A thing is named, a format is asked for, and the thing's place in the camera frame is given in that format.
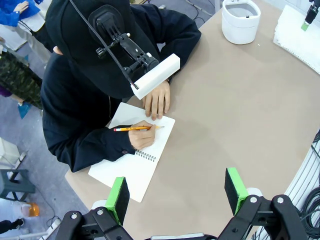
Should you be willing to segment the person's right hand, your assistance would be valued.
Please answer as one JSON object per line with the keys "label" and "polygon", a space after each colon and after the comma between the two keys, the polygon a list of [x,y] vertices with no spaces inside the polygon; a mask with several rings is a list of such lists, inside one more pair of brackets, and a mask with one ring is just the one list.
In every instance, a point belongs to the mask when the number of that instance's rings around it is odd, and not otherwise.
{"label": "person's right hand", "polygon": [[156,137],[156,125],[146,121],[140,121],[131,125],[132,128],[148,127],[148,130],[130,130],[128,132],[129,141],[132,147],[136,150],[142,150],[154,143]]}

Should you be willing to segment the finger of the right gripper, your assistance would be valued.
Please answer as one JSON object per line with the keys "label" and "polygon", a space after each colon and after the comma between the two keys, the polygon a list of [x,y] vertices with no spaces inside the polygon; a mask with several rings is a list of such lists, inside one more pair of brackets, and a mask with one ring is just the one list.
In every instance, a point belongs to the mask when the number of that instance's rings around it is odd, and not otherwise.
{"label": "finger of the right gripper", "polygon": [[313,20],[316,18],[318,14],[318,6],[316,4],[311,5],[307,11],[306,17],[304,19],[304,22],[301,26],[301,29],[306,32],[309,25],[313,22]]}

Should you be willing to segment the person's left hand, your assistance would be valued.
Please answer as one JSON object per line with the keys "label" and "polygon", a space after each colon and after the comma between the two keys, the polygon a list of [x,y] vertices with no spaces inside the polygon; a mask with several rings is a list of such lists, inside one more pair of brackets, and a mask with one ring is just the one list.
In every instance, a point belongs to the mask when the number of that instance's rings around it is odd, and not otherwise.
{"label": "person's left hand", "polygon": [[163,81],[142,99],[145,115],[154,121],[161,119],[170,109],[171,93],[168,80]]}

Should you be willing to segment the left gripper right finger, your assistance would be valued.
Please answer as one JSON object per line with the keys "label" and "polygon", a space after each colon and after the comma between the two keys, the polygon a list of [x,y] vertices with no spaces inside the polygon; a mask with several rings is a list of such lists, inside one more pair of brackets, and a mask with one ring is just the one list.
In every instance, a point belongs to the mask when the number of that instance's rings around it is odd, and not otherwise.
{"label": "left gripper right finger", "polygon": [[263,227],[271,240],[308,239],[287,195],[276,195],[272,200],[250,195],[235,167],[225,170],[224,190],[233,217],[217,237],[219,240],[245,240],[254,226]]}

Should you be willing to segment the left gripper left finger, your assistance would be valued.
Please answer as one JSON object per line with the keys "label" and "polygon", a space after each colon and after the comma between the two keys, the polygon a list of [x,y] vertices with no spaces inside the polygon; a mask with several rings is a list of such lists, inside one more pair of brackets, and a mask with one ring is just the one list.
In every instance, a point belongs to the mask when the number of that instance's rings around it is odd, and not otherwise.
{"label": "left gripper left finger", "polygon": [[57,240],[131,240],[123,223],[130,200],[125,177],[116,177],[106,203],[86,214],[67,212],[59,226]]}

